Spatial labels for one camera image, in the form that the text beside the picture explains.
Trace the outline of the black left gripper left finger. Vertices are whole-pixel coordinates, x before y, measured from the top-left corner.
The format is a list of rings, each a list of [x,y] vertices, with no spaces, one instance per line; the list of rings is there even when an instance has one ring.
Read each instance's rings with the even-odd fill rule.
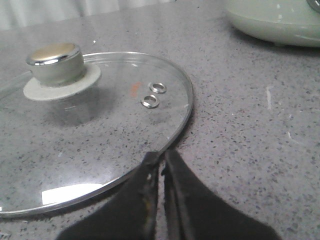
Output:
[[[147,152],[120,191],[97,212],[61,232],[59,240],[153,240],[158,209],[159,153]]]

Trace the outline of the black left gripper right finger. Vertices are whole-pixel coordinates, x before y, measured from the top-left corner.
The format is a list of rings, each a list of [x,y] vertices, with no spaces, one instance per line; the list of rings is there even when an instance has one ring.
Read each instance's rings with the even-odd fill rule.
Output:
[[[164,190],[171,240],[278,240],[276,231],[209,190],[176,150],[165,152]]]

